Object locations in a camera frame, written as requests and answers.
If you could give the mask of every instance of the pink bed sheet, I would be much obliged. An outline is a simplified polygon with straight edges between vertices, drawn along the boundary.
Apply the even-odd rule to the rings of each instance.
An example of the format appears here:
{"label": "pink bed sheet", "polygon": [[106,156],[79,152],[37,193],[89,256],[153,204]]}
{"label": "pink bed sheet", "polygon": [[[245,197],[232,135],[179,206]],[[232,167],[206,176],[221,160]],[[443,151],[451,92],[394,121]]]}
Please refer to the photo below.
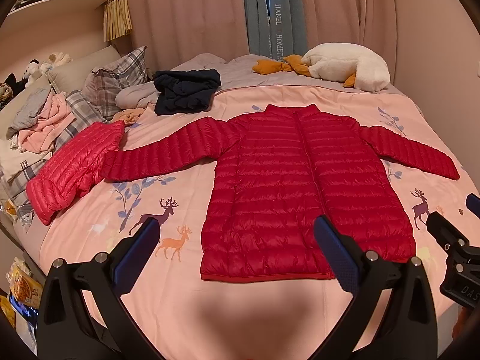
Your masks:
{"label": "pink bed sheet", "polygon": [[[422,191],[431,212],[441,212],[472,244],[480,244],[478,219],[465,207],[465,197],[477,190],[409,98],[306,86],[227,90],[215,96],[208,112],[196,115],[155,116],[147,109],[126,134],[124,148],[155,142],[201,117],[228,120],[243,113],[261,112],[268,104],[281,107],[316,104],[322,111],[352,116],[362,125],[385,126],[454,159],[459,181],[384,161],[392,187],[412,222],[417,255],[424,262],[436,312],[441,318],[453,305],[439,292],[446,255],[418,219],[416,228],[413,207],[422,201],[410,192],[415,188]],[[204,160],[157,178],[125,184],[101,182],[53,221],[40,250],[40,266],[47,272],[57,257],[72,263],[89,260],[99,251],[111,251],[120,239],[128,236],[129,229],[142,214],[162,215],[161,237],[177,240],[167,240],[166,244],[180,245],[179,254],[169,248],[152,255],[132,292],[122,299],[143,332],[166,358],[307,359],[338,321],[351,297],[341,290],[336,280],[249,284],[202,281],[200,232],[213,188],[214,168],[215,162]],[[167,211],[159,201],[162,199],[165,205],[170,197],[178,206]],[[125,230],[119,232],[123,221],[126,221]],[[188,239],[181,235],[185,230],[191,230]],[[387,296],[385,293],[382,297],[382,304],[359,346],[371,340]],[[101,321],[93,299],[87,296],[86,301],[93,316]],[[452,323],[443,329],[442,345],[451,333]]]}

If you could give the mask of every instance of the jacket zipper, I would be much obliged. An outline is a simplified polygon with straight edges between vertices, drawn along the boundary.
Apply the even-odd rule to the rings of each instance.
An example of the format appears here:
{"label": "jacket zipper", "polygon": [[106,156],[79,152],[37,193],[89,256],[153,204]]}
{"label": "jacket zipper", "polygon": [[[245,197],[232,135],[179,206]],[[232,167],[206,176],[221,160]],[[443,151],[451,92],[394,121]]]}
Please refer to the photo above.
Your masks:
{"label": "jacket zipper", "polygon": [[307,156],[311,179],[313,180],[313,183],[315,184],[315,187],[317,188],[317,195],[318,195],[318,200],[320,202],[320,206],[322,208],[323,214],[326,215],[328,218],[330,218],[330,216],[328,215],[328,212],[327,212],[327,207],[325,205],[325,201],[323,200],[323,195],[322,195],[322,192],[320,190],[320,186],[318,185],[317,179],[315,177],[314,165],[313,165],[313,162],[311,160],[310,153],[308,151],[305,136],[303,135],[303,129],[302,129],[302,125],[300,124],[300,118],[298,117],[298,114],[297,114],[296,111],[293,112],[293,117],[295,119],[295,122],[297,123],[297,129],[298,129],[298,132],[300,133],[300,136],[301,136],[301,141],[302,141],[302,144],[303,144],[303,150],[304,150],[304,152]]}

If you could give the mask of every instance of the jacket collar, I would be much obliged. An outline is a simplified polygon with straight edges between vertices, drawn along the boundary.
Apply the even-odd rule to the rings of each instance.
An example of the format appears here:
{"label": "jacket collar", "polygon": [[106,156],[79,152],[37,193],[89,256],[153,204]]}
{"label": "jacket collar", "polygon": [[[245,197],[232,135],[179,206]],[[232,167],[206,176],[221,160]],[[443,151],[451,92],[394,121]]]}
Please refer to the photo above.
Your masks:
{"label": "jacket collar", "polygon": [[320,110],[315,104],[310,104],[306,107],[279,107],[277,105],[268,104],[265,112],[283,116],[291,116],[293,113],[297,113],[302,116],[312,116],[320,113]]}

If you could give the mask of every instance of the pink curtain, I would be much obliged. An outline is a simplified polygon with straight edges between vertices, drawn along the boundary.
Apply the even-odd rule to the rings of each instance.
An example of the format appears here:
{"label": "pink curtain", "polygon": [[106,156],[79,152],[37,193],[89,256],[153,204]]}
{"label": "pink curtain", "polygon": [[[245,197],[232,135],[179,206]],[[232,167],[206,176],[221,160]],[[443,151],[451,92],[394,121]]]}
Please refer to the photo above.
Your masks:
{"label": "pink curtain", "polygon": [[147,66],[171,69],[200,53],[227,61],[248,54],[243,0],[128,0],[133,46]]}
{"label": "pink curtain", "polygon": [[397,58],[395,0],[303,0],[309,48],[327,42],[364,45],[388,64]]}

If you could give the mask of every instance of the purple deer print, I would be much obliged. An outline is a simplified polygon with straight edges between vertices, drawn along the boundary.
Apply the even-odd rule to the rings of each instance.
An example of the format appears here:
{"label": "purple deer print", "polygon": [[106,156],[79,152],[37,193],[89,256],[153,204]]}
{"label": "purple deer print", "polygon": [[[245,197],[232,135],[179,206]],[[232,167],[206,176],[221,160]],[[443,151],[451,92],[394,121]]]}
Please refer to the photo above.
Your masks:
{"label": "purple deer print", "polygon": [[140,217],[140,219],[138,220],[138,222],[135,223],[135,225],[133,225],[133,227],[130,229],[129,234],[131,235],[131,231],[132,231],[136,226],[141,225],[143,222],[145,222],[145,221],[147,220],[147,218],[150,218],[150,217],[155,218],[155,219],[158,221],[158,224],[159,224],[160,226],[162,226],[162,225],[165,223],[165,221],[167,220],[167,218],[169,217],[169,215],[172,215],[172,214],[173,214],[173,208],[174,208],[174,207],[178,207],[178,203],[177,203],[175,200],[173,200],[173,201],[172,201],[172,200],[173,200],[173,198],[170,197],[169,199],[166,200],[165,205],[163,205],[163,203],[162,203],[163,199],[160,199],[160,201],[159,201],[159,202],[160,202],[160,206],[165,209],[165,211],[163,212],[163,214],[161,214],[161,215],[143,214],[143,215]]}
{"label": "purple deer print", "polygon": [[412,207],[412,210],[415,214],[415,218],[413,219],[415,221],[415,227],[417,230],[420,230],[418,225],[417,225],[417,218],[419,218],[424,225],[427,225],[423,219],[422,219],[422,214],[427,214],[430,215],[428,212],[428,203],[427,203],[427,198],[423,195],[422,191],[417,190],[416,188],[414,189],[415,193],[413,191],[410,191],[410,193],[415,196],[416,198],[421,199],[422,203],[417,204],[416,206]]}

